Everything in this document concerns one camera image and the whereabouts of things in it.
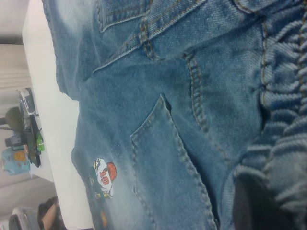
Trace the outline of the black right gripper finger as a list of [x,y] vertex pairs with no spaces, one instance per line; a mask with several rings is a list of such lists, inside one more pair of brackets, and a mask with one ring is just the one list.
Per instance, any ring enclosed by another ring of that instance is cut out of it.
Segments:
[[301,192],[287,179],[265,184],[262,178],[241,174],[234,194],[236,230],[300,230]]

